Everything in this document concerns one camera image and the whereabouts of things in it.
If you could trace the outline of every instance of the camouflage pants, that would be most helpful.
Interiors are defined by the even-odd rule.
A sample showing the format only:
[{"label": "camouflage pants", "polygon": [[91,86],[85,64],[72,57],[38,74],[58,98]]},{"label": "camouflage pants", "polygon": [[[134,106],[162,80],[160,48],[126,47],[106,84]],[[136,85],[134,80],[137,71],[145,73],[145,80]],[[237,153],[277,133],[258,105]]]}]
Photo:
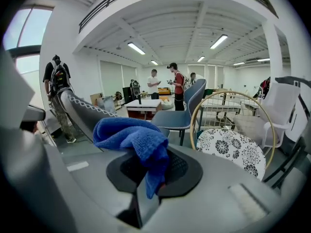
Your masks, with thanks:
[{"label": "camouflage pants", "polygon": [[67,140],[74,139],[74,136],[71,133],[70,127],[68,125],[66,112],[64,111],[62,105],[60,104],[59,99],[58,99],[57,96],[52,98],[52,104],[53,104],[53,108],[55,110],[55,114],[56,114],[57,120],[60,123],[60,125],[62,126],[62,130],[63,130],[63,132],[65,134],[65,138]]}]

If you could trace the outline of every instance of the gold hoop frame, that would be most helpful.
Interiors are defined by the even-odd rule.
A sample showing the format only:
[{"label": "gold hoop frame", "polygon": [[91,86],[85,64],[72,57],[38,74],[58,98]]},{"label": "gold hoop frame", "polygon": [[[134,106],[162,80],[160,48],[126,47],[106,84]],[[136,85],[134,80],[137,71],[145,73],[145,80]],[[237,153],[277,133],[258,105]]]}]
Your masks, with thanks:
[{"label": "gold hoop frame", "polygon": [[275,151],[275,148],[276,148],[276,133],[275,133],[275,130],[274,130],[274,126],[273,126],[273,122],[271,121],[269,115],[267,114],[267,112],[265,111],[265,109],[256,101],[254,100],[252,97],[242,93],[242,92],[238,92],[238,91],[219,91],[219,92],[215,92],[209,96],[207,96],[205,99],[203,99],[199,104],[198,106],[194,109],[194,112],[192,114],[192,117],[191,117],[191,122],[190,122],[190,141],[191,141],[191,146],[192,146],[192,149],[196,151],[196,148],[195,148],[195,144],[194,144],[194,140],[193,140],[193,133],[194,133],[194,129],[195,129],[195,123],[196,123],[196,117],[197,117],[197,114],[198,114],[198,111],[202,105],[202,103],[210,98],[212,98],[213,96],[215,95],[218,95],[218,94],[239,94],[239,95],[242,95],[244,97],[247,97],[248,99],[250,99],[251,101],[254,101],[260,109],[262,109],[262,111],[266,114],[267,118],[268,118],[268,121],[270,122],[270,125],[271,125],[271,129],[272,129],[272,135],[273,135],[273,146],[272,146],[272,152],[271,152],[271,156],[269,158],[269,161],[267,162],[266,164],[266,168],[267,169],[270,165],[270,163],[272,162],[272,159],[273,159],[273,156],[274,156],[274,151]]}]

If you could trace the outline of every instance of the black bag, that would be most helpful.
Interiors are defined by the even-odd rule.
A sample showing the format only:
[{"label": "black bag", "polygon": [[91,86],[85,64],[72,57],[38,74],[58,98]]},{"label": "black bag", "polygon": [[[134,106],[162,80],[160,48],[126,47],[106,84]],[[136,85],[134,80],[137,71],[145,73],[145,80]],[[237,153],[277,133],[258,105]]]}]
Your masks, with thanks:
[{"label": "black bag", "polygon": [[120,91],[116,92],[116,100],[121,100],[122,99],[122,93]]},{"label": "black bag", "polygon": [[54,70],[51,75],[51,91],[58,94],[64,90],[70,89],[69,75],[64,68],[64,63],[61,62],[59,65],[55,61],[52,62]]}]

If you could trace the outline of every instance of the chair backrest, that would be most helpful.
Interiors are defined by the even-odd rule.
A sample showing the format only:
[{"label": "chair backrest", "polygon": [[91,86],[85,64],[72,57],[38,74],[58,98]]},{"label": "chair backrest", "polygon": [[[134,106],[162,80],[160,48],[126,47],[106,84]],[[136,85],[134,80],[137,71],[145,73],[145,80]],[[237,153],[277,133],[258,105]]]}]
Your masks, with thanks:
[{"label": "chair backrest", "polygon": [[[299,94],[300,87],[285,83],[272,83],[261,105],[273,123],[285,125],[290,118]],[[265,119],[263,111],[259,110],[259,114]]]},{"label": "chair backrest", "polygon": [[185,90],[184,97],[186,102],[186,117],[191,121],[192,114],[196,106],[202,101],[206,80],[197,80],[192,86]]},{"label": "chair backrest", "polygon": [[116,114],[104,111],[84,101],[70,90],[65,90],[61,94],[61,102],[70,119],[91,142],[93,142],[93,129],[99,120],[104,117],[118,117]]}]

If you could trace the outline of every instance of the man in red shirt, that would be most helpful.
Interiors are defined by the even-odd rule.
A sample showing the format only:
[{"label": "man in red shirt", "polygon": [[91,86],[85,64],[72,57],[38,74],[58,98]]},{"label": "man in red shirt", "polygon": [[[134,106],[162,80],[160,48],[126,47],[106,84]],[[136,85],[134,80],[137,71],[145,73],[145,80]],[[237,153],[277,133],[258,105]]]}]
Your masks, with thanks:
[{"label": "man in red shirt", "polygon": [[178,71],[178,67],[176,63],[171,63],[167,69],[175,74],[174,82],[170,84],[175,85],[175,110],[176,111],[184,111],[184,90],[183,90],[183,83],[184,83],[184,75]]}]

